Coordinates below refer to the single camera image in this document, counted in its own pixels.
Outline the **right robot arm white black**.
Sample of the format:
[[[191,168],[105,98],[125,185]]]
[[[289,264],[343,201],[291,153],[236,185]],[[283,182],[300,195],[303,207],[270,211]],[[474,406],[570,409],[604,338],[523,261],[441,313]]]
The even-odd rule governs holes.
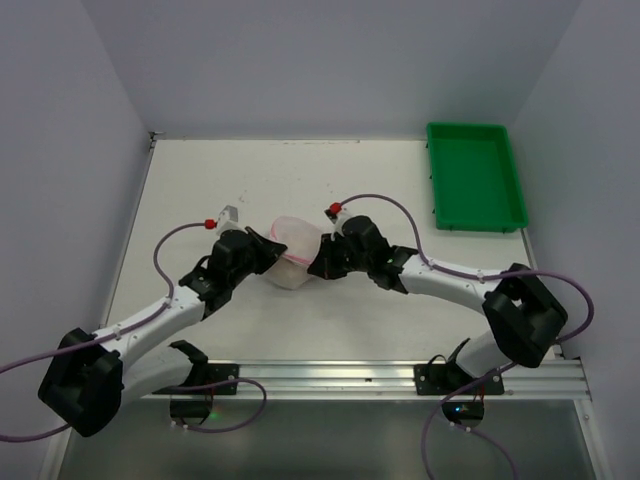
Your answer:
[[[538,367],[568,319],[528,267],[514,263],[504,272],[455,276],[451,268],[423,260],[414,248],[390,244],[367,216],[350,218],[340,232],[322,235],[307,271],[324,280],[362,272],[384,290],[439,298],[486,318],[488,331],[463,340],[444,363],[417,366],[421,394],[449,394],[478,378],[490,382],[511,363]]]

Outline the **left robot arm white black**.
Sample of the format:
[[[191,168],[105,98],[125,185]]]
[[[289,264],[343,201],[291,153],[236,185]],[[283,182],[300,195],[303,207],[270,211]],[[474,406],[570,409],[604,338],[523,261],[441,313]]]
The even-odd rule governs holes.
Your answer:
[[[221,233],[210,254],[170,284],[158,302],[93,333],[68,332],[39,386],[39,399],[89,437],[108,425],[122,405],[149,393],[212,393],[233,384],[236,376],[213,376],[203,352],[170,338],[220,310],[243,280],[267,272],[286,250],[251,228]]]

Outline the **white mesh laundry bag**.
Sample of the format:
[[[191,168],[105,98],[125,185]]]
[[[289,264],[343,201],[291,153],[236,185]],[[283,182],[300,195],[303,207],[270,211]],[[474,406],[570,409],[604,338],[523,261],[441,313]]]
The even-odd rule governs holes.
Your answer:
[[[300,288],[311,279],[307,269],[319,252],[322,235],[318,227],[300,218],[276,218],[271,225],[269,239],[285,245],[287,249],[265,277],[280,288]]]

